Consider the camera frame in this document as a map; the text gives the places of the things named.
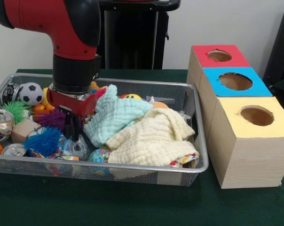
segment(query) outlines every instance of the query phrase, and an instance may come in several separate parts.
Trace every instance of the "green spiky ball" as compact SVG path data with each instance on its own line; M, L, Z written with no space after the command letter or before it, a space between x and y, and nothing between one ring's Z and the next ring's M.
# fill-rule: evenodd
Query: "green spiky ball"
M13 114L15 124L25 119L23 110L29 110L32 113L30 107L21 101L12 101L4 104L3 109Z

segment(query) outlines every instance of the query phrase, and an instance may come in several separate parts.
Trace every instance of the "box hole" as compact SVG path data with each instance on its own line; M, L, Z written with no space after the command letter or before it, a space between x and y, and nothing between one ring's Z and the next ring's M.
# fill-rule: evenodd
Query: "box hole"
M227 88L237 91L247 90L253 85L252 80L238 73L224 73L219 80Z
M208 57L211 60L214 60L217 62L226 62L232 59L232 56L230 55L230 53L227 53L226 51L222 51L218 49L209 52Z
M274 121L272 112L259 106L246 106L240 114L245 120L257 126L268 126Z

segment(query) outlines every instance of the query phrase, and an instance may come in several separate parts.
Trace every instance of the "wooden box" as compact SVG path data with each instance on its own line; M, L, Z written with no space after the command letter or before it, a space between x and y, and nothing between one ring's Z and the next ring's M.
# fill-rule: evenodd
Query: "wooden box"
M257 73L250 67L204 68L199 96L208 139L217 97L272 97Z
M28 135L39 128L41 128L41 125L29 119L24 119L22 122L15 125L11 134L12 142L19 144L24 143Z
M221 188L279 186L284 109L275 97L219 97L207 145Z
M187 83L199 88L203 68L250 67L235 45L192 46Z

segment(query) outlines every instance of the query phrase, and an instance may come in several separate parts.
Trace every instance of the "soccer ball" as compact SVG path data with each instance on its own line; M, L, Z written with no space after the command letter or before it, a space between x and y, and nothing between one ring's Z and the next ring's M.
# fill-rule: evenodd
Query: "soccer ball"
M37 83L28 82L20 86L19 97L28 106L36 106L43 101L44 91Z

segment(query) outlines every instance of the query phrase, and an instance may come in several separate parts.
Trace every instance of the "yellow box top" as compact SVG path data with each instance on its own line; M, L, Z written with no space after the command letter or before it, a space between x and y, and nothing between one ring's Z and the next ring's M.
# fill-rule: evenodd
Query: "yellow box top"
M275 97L218 99L237 138L284 137L284 109Z

